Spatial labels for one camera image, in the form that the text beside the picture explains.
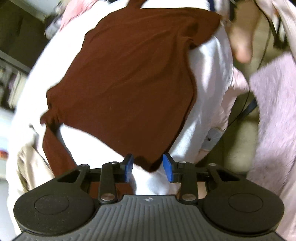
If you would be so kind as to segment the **polka dot bed sheet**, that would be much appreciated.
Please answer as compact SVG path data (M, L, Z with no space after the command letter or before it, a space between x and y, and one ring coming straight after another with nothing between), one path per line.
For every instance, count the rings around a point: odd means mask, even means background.
M7 207L16 235L21 231L14 218L13 208L17 199L25 193L20 180L18 167L18 153L26 144L34 140L34 131L38 137L37 151L41 156L41 163L47 166L42 142L45 125L40 124L40 117L47 111L47 90L60 82L70 64L81 50L85 35L97 23L113 11L124 8L128 1L98 1L81 16L72 20L58 32L45 47L32 68L25 87L18 101L15 115L11 121L10 136L8 139L9 158L6 164L6 179L9 184ZM202 8L207 9L205 1L146 1L142 8ZM185 160L191 163L200 161L201 147L212 128L217 128L215 122L223 123L226 128L230 112L226 114L226 121L216 121L221 110L225 93L229 93L233 78L233 60L224 26L222 25L215 35L205 44L192 50L189 54L190 66L197 81L197 101L193 106L181 135L173 144L169 153L174 160ZM89 164L91 168L99 168L105 158L114 158L121 161L123 157L107 147L95 137L62 125L58 132L63 144L68 148L72 157L79 164ZM140 166L135 165L133 176L136 184L136 194L156 195L175 194L177 184L169 184L164 177L163 168L148 173Z

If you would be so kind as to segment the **beige garment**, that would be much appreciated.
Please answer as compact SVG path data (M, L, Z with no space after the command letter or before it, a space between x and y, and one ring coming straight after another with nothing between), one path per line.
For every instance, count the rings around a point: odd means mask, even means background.
M17 166L24 192L33 190L55 177L50 166L32 145L25 145L18 152Z

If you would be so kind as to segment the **dark maroon shirt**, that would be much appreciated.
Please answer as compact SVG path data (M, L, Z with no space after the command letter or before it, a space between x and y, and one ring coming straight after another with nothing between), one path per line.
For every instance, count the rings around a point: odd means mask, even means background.
M63 79L47 92L43 150L55 176L75 168L56 137L67 125L98 138L145 171L161 164L197 98L188 55L220 15L198 8L143 8L129 1L86 35Z

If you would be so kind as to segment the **purple fleece sleeve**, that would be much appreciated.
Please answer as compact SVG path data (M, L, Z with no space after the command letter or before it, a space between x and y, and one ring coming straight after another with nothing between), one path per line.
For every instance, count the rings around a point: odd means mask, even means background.
M279 195L295 163L295 60L290 52L250 77L259 111L257 147L247 178Z

